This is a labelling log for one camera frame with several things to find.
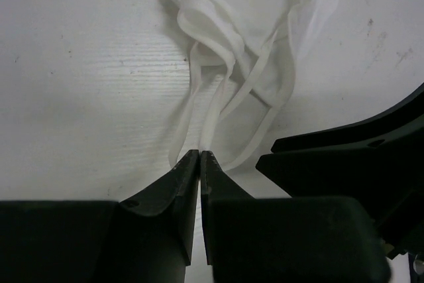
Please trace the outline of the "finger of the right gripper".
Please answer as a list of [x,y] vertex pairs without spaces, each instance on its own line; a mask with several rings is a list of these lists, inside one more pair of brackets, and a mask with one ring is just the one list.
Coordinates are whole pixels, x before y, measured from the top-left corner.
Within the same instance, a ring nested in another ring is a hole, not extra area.
[[371,118],[291,137],[277,139],[271,152],[303,150],[368,140],[392,132],[423,115],[423,86],[419,86],[393,107]]
[[423,252],[423,153],[285,152],[256,169],[292,197],[347,196],[366,210],[380,237],[399,253]]

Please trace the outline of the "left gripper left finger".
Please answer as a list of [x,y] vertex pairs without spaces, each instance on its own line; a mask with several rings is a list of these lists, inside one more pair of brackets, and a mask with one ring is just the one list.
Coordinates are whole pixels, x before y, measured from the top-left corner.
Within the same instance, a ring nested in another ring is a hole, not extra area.
[[2,282],[183,282],[199,153],[123,201],[2,201]]

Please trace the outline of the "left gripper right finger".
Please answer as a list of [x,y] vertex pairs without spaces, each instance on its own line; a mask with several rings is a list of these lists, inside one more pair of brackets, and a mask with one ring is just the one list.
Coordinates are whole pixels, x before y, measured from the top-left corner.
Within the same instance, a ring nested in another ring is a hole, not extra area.
[[216,282],[389,282],[364,208],[340,196],[256,199],[200,156],[207,262]]

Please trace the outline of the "white tank top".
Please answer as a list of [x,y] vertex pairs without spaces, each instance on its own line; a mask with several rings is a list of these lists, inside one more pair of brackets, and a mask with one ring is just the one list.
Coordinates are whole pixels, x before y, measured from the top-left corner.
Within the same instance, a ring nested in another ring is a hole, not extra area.
[[189,96],[171,143],[175,165],[186,141],[202,69],[225,67],[206,112],[198,149],[211,148],[220,121],[248,95],[267,112],[240,154],[224,165],[241,165],[258,147],[291,97],[298,64],[309,54],[339,0],[171,0],[179,28],[193,40],[189,51]]

